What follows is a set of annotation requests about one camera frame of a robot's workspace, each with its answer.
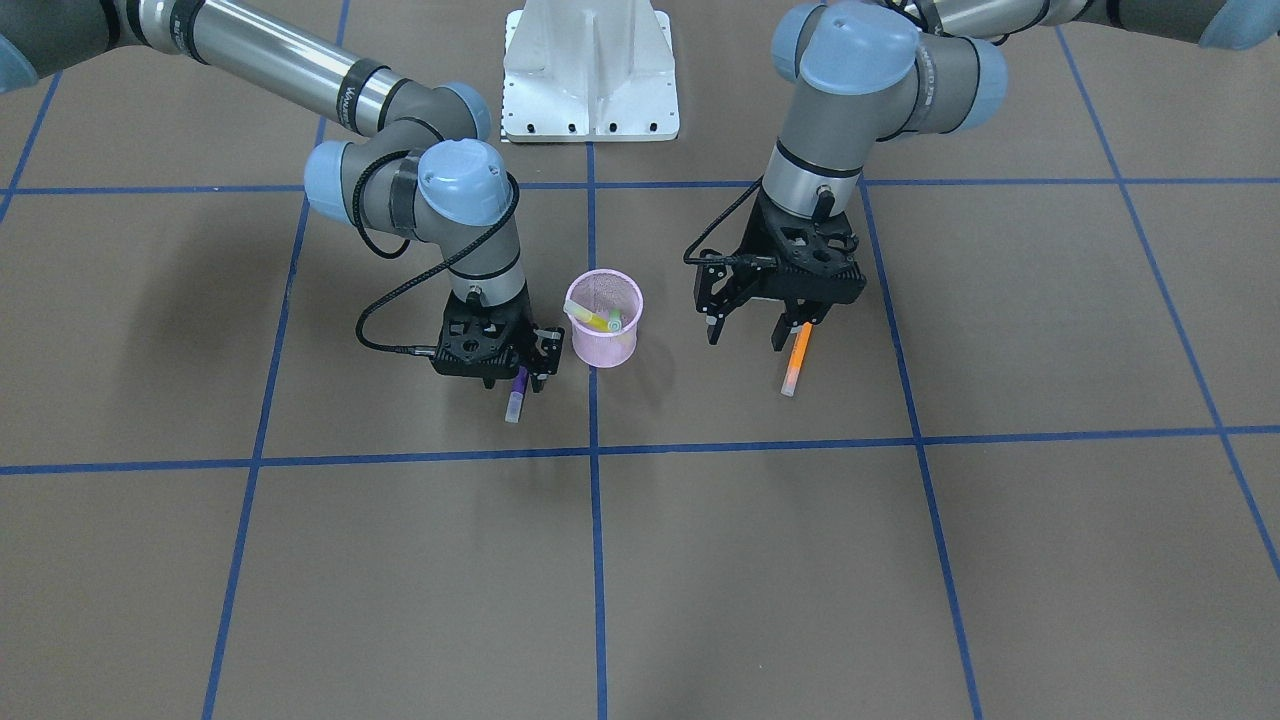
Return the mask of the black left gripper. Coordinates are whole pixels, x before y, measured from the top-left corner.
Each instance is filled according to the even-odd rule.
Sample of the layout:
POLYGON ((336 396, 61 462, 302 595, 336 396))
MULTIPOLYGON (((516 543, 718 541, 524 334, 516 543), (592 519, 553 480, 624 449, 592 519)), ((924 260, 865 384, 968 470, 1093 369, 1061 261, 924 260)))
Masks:
POLYGON ((854 254, 858 237, 835 193, 819 190, 808 215, 794 215, 758 192, 742 241, 731 254, 704 249, 696 258, 696 305, 707 315, 709 345, 727 316, 749 299, 783 301, 771 334, 780 352, 805 324, 820 324, 832 304, 855 302, 867 286, 854 254))

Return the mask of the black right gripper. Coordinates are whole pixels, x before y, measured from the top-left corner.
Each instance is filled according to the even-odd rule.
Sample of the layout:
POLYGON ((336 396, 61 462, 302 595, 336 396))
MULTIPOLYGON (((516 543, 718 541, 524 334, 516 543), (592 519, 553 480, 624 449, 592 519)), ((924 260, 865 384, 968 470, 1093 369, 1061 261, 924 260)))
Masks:
POLYGON ((564 328, 532 322, 529 296, 492 307, 472 307, 451 296, 430 364, 440 375, 480 378, 488 389, 512 380, 525 366, 530 389, 540 393, 559 370, 563 345, 564 328))

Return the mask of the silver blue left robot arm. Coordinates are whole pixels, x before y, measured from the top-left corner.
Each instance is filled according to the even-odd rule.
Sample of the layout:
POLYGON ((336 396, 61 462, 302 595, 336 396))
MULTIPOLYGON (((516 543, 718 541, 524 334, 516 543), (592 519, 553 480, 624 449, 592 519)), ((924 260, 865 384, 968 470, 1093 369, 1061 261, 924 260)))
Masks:
POLYGON ((695 240, 695 309, 716 345, 753 299, 783 305, 774 350, 867 287, 849 204, 873 146, 986 123, 1004 104, 1000 44, 1041 26, 1085 22, 1242 51, 1277 35, 1275 1, 837 1, 795 6, 771 45, 794 86, 788 113, 732 252, 695 240))

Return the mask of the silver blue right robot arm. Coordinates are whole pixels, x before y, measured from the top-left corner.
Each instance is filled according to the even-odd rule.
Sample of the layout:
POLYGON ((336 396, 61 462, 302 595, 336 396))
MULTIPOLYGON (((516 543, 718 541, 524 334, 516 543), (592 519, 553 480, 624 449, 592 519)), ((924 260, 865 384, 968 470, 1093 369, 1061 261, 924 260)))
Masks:
POLYGON ((3 91, 142 46, 239 77, 356 133, 310 154, 303 191, 312 210, 355 228, 378 256, 415 242, 442 261, 366 306, 358 342, 425 357, 442 375, 512 380, 539 392, 557 373, 559 327, 532 318, 515 213, 518 182, 489 143, 484 99, 462 83, 428 87, 238 1, 5 1, 3 91), (445 275, 451 295, 436 341, 367 337, 370 318, 410 290, 445 275))

